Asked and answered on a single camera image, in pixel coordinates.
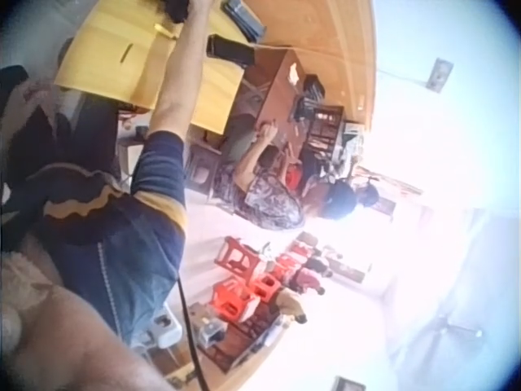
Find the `patterned shirt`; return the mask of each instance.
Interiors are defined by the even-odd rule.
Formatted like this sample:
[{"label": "patterned shirt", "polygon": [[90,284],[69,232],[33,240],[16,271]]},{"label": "patterned shirt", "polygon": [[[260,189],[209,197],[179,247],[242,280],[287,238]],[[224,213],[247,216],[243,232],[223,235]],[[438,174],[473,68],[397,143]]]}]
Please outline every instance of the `patterned shirt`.
[{"label": "patterned shirt", "polygon": [[261,169],[247,193],[233,181],[234,165],[223,165],[214,182],[216,196],[230,203],[234,211],[261,228],[273,231],[290,230],[304,225],[299,200],[278,178]]}]

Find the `red stool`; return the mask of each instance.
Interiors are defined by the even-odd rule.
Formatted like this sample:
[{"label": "red stool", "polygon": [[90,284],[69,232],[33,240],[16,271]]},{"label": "red stool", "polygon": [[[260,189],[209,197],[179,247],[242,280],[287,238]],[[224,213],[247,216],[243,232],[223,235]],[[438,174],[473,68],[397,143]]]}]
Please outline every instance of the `red stool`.
[{"label": "red stool", "polygon": [[213,286],[211,305],[228,322],[244,322],[253,315],[260,301],[250,288],[234,276]]},{"label": "red stool", "polygon": [[249,287],[264,303],[270,303],[281,284],[272,275],[264,273],[259,279],[252,280]]},{"label": "red stool", "polygon": [[275,266],[274,268],[269,272],[277,281],[284,281],[285,277],[286,277],[286,273],[288,272],[289,270],[287,269],[287,267],[281,265],[280,263],[278,262],[275,262]]},{"label": "red stool", "polygon": [[278,264],[285,266],[288,269],[298,268],[303,265],[302,262],[297,261],[294,257],[287,253],[279,255],[276,261]]},{"label": "red stool", "polygon": [[225,243],[215,263],[240,277],[246,283],[258,278],[266,269],[266,262],[259,258],[257,251],[231,236],[225,237]]},{"label": "red stool", "polygon": [[291,243],[288,252],[296,255],[295,258],[298,258],[299,261],[304,258],[302,263],[305,263],[308,258],[313,255],[313,247],[304,242],[300,242],[299,240],[294,240],[293,243]]}]

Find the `black object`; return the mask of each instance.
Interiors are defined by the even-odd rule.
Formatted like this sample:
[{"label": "black object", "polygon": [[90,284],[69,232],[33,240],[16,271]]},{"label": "black object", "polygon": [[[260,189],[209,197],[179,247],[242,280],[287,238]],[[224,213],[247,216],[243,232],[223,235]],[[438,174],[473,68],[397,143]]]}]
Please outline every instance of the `black object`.
[{"label": "black object", "polygon": [[249,67],[255,63],[255,51],[247,45],[231,41],[218,34],[208,37],[206,54],[215,59],[225,59],[236,63],[242,68]]},{"label": "black object", "polygon": [[315,102],[305,96],[300,96],[293,111],[293,119],[297,122],[302,120],[311,121],[315,117]]},{"label": "black object", "polygon": [[183,23],[188,17],[189,0],[163,0],[164,12],[174,23]]},{"label": "black object", "polygon": [[221,9],[237,24],[248,42],[258,43],[266,34],[266,27],[250,14],[241,0],[224,1]]},{"label": "black object", "polygon": [[326,97],[326,90],[317,75],[310,74],[304,79],[304,95],[316,102]]},{"label": "black object", "polygon": [[195,347],[194,329],[190,321],[190,315],[188,314],[188,305],[186,304],[185,292],[182,289],[181,279],[177,281],[177,287],[179,288],[179,296],[181,297],[182,304],[182,316],[185,319],[186,325],[186,336],[188,336],[188,349],[190,350],[190,356],[194,363],[195,376],[199,382],[199,389],[201,391],[210,391],[208,383],[204,378],[203,368],[199,362],[199,356],[197,355],[197,348]]}]

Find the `hair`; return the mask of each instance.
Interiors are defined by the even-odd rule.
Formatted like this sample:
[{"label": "hair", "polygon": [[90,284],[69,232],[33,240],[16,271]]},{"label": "hair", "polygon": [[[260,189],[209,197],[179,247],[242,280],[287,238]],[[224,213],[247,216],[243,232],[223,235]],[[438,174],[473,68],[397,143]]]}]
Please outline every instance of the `hair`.
[{"label": "hair", "polygon": [[321,217],[340,220],[350,214],[357,206],[357,195],[345,182],[337,181],[330,185]]},{"label": "hair", "polygon": [[270,169],[274,164],[277,155],[280,153],[279,149],[274,145],[269,145],[260,154],[257,164],[263,169]]},{"label": "hair", "polygon": [[364,206],[364,208],[370,208],[380,199],[378,190],[370,181],[371,180],[369,179],[367,184],[364,187],[361,187],[357,192],[358,201]]},{"label": "hair", "polygon": [[308,322],[308,317],[304,314],[295,316],[295,321],[299,324],[304,324]]}]

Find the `wooden table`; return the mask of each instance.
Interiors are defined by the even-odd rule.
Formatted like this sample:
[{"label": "wooden table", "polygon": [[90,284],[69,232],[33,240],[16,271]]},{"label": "wooden table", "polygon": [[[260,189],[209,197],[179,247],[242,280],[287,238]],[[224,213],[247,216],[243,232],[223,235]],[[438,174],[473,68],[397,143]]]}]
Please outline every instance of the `wooden table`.
[{"label": "wooden table", "polygon": [[[164,26],[178,36],[157,0],[99,0],[76,35],[59,69],[59,86],[102,95],[142,108],[154,108],[164,68],[175,41],[155,30]],[[216,2],[209,33],[246,42]],[[194,125],[222,134],[243,70],[219,59],[204,61]]]}]

